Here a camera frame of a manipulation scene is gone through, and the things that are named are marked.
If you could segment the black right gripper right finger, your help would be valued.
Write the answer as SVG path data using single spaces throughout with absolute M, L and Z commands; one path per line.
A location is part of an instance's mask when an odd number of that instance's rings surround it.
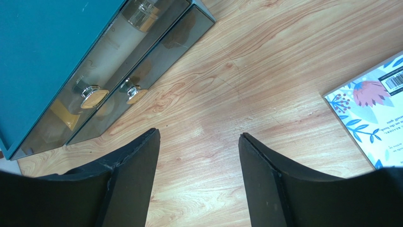
M 254 227 L 400 227 L 403 170 L 340 178 L 304 166 L 240 135 L 238 150 Z

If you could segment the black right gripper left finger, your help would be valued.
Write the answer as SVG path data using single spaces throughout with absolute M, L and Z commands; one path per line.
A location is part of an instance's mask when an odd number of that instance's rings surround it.
M 143 227 L 160 150 L 152 128 L 94 161 L 41 177 L 0 174 L 3 227 Z

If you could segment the orange tube white cap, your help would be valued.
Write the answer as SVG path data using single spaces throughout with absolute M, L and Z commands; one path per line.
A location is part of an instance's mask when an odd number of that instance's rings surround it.
M 53 102 L 50 109 L 58 118 L 61 119 L 63 123 L 67 125 L 71 131 L 75 129 L 79 121 L 80 114 L 70 113 L 59 99 L 56 99 Z

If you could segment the cream lotion bottle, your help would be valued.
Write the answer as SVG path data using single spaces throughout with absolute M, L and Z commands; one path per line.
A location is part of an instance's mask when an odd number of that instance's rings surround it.
M 111 79 L 158 19 L 156 3 L 131 0 L 126 4 L 78 70 L 74 93 L 89 86 L 103 87 Z

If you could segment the clear acrylic drawer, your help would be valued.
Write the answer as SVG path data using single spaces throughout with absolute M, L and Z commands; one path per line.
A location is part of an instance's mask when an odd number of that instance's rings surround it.
M 16 160 L 99 135 L 95 117 L 109 117 L 111 98 L 188 9 L 188 0 L 127 0 L 88 51 L 57 97 L 7 155 Z
M 145 38 L 105 87 L 110 94 L 67 142 L 99 137 L 216 22 L 200 0 L 159 0 L 162 11 Z

